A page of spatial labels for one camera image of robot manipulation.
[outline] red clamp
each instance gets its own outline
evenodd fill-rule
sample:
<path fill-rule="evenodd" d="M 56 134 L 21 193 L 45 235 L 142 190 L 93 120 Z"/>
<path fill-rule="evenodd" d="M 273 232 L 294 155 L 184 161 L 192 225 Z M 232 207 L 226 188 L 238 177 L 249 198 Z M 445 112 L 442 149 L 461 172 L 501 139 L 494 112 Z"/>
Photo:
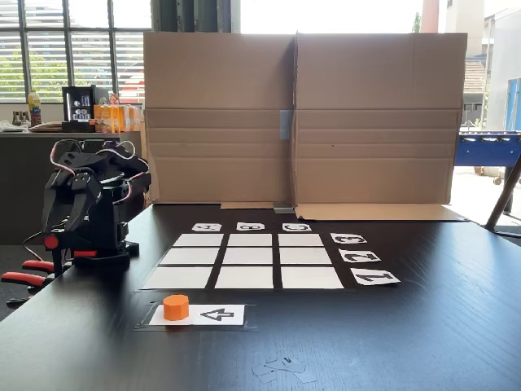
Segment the red clamp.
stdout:
<path fill-rule="evenodd" d="M 30 275 L 27 273 L 17 273 L 8 271 L 2 275 L 0 279 L 3 283 L 19 283 L 21 285 L 28 285 L 32 287 L 43 287 L 46 278 L 40 275 Z"/>
<path fill-rule="evenodd" d="M 47 274 L 55 272 L 55 265 L 47 261 L 25 261 L 22 269 L 43 271 Z"/>

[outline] tree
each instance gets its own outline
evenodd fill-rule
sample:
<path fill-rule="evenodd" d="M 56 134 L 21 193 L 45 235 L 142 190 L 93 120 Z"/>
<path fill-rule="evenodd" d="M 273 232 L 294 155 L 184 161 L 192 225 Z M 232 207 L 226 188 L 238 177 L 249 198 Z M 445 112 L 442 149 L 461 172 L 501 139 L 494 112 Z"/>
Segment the tree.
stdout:
<path fill-rule="evenodd" d="M 420 22 L 422 21 L 422 17 L 419 12 L 416 12 L 416 16 L 414 17 L 413 28 L 411 33 L 419 33 L 420 32 Z"/>

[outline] orange game piece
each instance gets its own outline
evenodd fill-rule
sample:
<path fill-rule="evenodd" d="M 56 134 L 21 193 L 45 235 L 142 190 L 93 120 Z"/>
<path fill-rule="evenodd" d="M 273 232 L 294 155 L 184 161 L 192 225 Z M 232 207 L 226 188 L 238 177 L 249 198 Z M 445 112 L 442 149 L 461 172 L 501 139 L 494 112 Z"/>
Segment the orange game piece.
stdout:
<path fill-rule="evenodd" d="M 163 307 L 166 320 L 183 320 L 188 318 L 188 297 L 185 295 L 165 297 Z"/>

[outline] cardboard box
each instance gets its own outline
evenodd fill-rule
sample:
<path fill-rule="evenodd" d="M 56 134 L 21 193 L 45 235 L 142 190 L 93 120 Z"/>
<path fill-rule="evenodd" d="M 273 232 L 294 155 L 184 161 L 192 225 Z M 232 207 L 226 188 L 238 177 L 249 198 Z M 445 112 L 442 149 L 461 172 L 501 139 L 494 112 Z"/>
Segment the cardboard box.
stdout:
<path fill-rule="evenodd" d="M 144 40 L 155 202 L 291 197 L 302 218 L 458 218 L 440 205 L 449 202 L 466 34 Z"/>
<path fill-rule="evenodd" d="M 465 34 L 298 34 L 291 176 L 299 216 L 447 218 L 436 205 L 450 200 L 465 52 Z"/>
<path fill-rule="evenodd" d="M 295 37 L 145 33 L 151 198 L 290 201 Z"/>

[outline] table surface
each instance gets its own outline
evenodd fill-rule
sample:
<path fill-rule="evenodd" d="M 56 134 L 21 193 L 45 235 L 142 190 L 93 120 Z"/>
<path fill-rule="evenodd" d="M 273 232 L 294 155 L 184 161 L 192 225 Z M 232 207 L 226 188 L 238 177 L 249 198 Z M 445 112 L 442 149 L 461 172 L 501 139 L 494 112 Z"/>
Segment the table surface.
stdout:
<path fill-rule="evenodd" d="M 218 206 L 144 211 L 130 224 L 141 256 L 126 273 L 72 268 L 0 323 L 2 390 L 521 389 L 521 248 L 472 222 L 311 222 L 322 238 L 364 236 L 360 249 L 401 283 L 186 291 L 191 304 L 248 304 L 248 327 L 140 327 L 169 293 L 139 289 L 178 236 L 243 221 L 271 233 L 297 222 Z M 318 381 L 279 371 L 261 384 L 251 366 L 266 352 L 297 357 Z"/>

